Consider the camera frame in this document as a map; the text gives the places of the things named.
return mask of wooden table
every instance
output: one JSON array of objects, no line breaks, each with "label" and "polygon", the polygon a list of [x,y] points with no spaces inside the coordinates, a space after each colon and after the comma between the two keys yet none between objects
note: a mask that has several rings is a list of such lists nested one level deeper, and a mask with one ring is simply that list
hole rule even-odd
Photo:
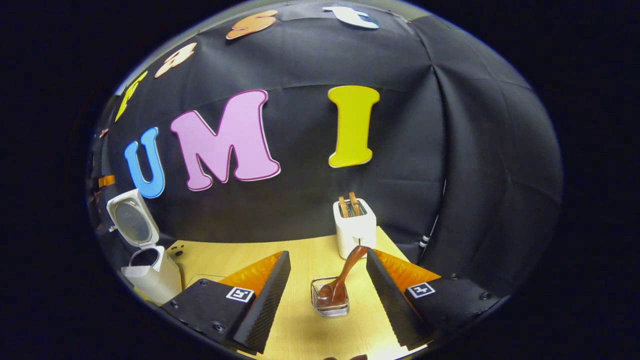
[{"label": "wooden table", "polygon": [[[407,260],[389,237],[377,228],[376,248]],[[169,254],[182,272],[184,288],[206,278],[213,281],[234,273],[268,255],[288,250],[291,273],[273,320],[264,354],[256,359],[349,360],[367,354],[370,360],[389,360],[416,352],[400,347],[378,294],[361,259],[346,279],[351,309],[346,316],[323,318],[311,305],[310,283],[337,276],[344,259],[338,255],[336,236],[269,243],[202,243],[176,241]]]}]

